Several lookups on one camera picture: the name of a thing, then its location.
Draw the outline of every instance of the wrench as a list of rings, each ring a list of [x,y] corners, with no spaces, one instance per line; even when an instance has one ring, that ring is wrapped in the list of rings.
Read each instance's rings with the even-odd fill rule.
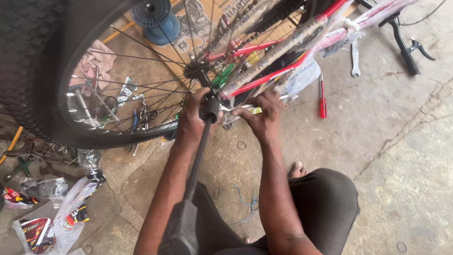
[[[357,40],[355,40],[352,45],[351,45],[351,49],[352,49],[352,64],[353,64],[353,68],[352,68],[352,76],[353,77],[359,77],[360,76],[360,70],[359,70],[359,46],[357,44]]]

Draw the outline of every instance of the wire spool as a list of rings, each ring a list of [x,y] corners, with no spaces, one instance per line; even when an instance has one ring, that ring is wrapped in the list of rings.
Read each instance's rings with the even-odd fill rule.
[[[130,13],[149,41],[164,46],[173,42],[181,29],[171,9],[170,0],[148,0],[134,6]]]

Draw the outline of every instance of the cloth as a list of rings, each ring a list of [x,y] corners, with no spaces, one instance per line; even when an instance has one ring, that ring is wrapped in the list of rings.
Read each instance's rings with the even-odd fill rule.
[[[116,59],[116,55],[102,54],[94,51],[102,51],[107,53],[113,53],[107,46],[105,46],[99,40],[95,40],[88,51],[82,56],[77,67],[74,69],[73,75],[85,78],[96,78],[96,69],[99,69],[99,80],[110,80],[110,75],[107,73],[113,66],[113,61]],[[85,84],[86,79],[72,77],[69,86],[77,84]],[[104,89],[109,83],[98,81],[97,85],[100,89]],[[91,90],[87,86],[82,86],[82,92],[88,92],[86,95],[90,95]]]
[[[320,168],[290,178],[289,188],[305,234],[324,255],[340,255],[360,213],[356,187],[344,174]],[[196,234],[199,255],[265,255],[266,236],[245,242],[223,221],[206,187],[198,183],[193,199],[198,208]]]

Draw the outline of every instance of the red screwdriver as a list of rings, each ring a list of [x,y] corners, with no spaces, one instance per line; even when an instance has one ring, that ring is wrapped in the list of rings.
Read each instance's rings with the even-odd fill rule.
[[[327,105],[326,105],[326,98],[324,97],[324,80],[323,80],[323,73],[321,72],[321,99],[319,100],[321,103],[319,104],[321,118],[327,118]]]

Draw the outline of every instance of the blue wire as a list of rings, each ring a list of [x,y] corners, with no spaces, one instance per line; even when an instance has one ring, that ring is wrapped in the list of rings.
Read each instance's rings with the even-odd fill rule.
[[[253,213],[255,211],[253,206],[255,205],[256,202],[258,202],[258,199],[255,198],[256,197],[255,191],[253,191],[253,203],[252,204],[248,204],[247,202],[244,201],[244,198],[241,195],[241,189],[236,184],[233,184],[233,186],[235,186],[237,188],[237,190],[239,191],[239,198],[241,199],[241,202],[244,203],[246,206],[250,207],[251,210],[252,210],[252,213],[250,214],[250,217],[247,220],[239,221],[239,222],[236,222],[236,223],[231,223],[229,225],[234,225],[234,224],[244,223],[244,222],[249,221],[252,218]]]

